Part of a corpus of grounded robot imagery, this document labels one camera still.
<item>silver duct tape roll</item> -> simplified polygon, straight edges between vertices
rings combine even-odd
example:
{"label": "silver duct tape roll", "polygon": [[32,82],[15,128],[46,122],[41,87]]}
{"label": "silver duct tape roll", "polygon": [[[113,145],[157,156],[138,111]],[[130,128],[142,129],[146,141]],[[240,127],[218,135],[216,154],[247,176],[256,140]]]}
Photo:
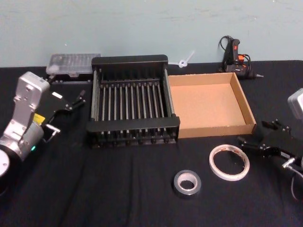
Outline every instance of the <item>silver duct tape roll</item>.
{"label": "silver duct tape roll", "polygon": [[[183,181],[190,181],[193,184],[193,187],[190,189],[183,188],[181,183]],[[201,180],[198,174],[191,170],[182,170],[178,172],[174,178],[174,190],[176,194],[182,198],[191,198],[196,195],[201,190]]]}

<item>black dish rack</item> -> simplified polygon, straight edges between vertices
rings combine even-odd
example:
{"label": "black dish rack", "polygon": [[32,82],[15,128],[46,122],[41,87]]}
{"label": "black dish rack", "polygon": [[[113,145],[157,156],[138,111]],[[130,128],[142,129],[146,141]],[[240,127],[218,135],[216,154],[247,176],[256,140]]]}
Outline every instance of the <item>black dish rack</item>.
{"label": "black dish rack", "polygon": [[177,142],[180,119],[174,113],[167,67],[166,55],[92,59],[87,131],[93,148]]}

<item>clear tape roll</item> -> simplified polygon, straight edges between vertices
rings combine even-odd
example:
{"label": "clear tape roll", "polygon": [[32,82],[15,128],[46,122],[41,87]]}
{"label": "clear tape roll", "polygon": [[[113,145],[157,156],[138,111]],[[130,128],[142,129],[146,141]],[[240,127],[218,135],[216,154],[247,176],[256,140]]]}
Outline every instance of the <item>clear tape roll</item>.
{"label": "clear tape roll", "polygon": [[[242,160],[244,162],[244,169],[241,173],[236,174],[236,175],[231,175],[231,174],[226,174],[226,173],[222,172],[220,169],[218,169],[218,167],[214,164],[214,156],[216,154],[218,154],[219,152],[223,152],[223,151],[231,151],[242,158]],[[216,174],[221,179],[224,179],[226,181],[238,181],[238,180],[241,180],[242,178],[244,178],[246,176],[246,174],[248,173],[248,171],[250,169],[250,161],[249,161],[247,155],[240,148],[233,146],[233,145],[223,144],[218,147],[215,147],[212,150],[212,152],[210,152],[209,166],[210,166],[211,170],[213,171],[213,173]]]}

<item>cardboard box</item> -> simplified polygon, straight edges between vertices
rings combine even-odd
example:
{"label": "cardboard box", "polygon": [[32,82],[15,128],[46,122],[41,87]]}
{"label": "cardboard box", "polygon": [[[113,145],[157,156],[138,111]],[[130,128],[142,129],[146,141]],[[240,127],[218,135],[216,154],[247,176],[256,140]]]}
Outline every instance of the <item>cardboard box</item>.
{"label": "cardboard box", "polygon": [[169,76],[179,138],[252,134],[256,121],[234,73]]}

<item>zip tie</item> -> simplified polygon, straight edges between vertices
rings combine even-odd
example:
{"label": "zip tie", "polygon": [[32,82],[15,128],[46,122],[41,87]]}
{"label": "zip tie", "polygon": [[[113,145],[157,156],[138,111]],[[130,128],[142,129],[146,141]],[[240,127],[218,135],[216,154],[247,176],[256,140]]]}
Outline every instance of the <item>zip tie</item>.
{"label": "zip tie", "polygon": [[189,62],[189,60],[191,59],[191,57],[195,54],[195,51],[192,51],[192,53],[189,55],[188,58],[186,58],[186,60],[181,60],[178,62],[170,62],[169,61],[169,65],[178,65],[180,68],[186,67],[187,63]]}

